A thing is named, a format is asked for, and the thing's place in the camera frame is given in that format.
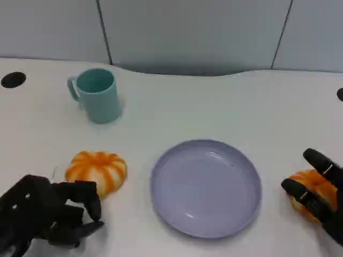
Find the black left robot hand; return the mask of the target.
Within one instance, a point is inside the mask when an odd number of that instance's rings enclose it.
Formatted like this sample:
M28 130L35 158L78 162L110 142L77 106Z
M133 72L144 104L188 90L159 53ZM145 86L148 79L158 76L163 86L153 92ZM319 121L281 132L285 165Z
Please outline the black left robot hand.
M1 196L1 254L24 256L32 240L77 248L103 227L96 183L25 175Z

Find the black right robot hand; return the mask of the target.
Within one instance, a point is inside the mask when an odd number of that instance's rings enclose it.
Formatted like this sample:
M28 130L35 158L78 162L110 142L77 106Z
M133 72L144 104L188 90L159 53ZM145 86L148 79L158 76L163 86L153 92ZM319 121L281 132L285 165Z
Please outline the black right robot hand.
M308 221L318 223L342 245L342 167L321 152L308 148L303 157L313 167L281 182L291 204Z

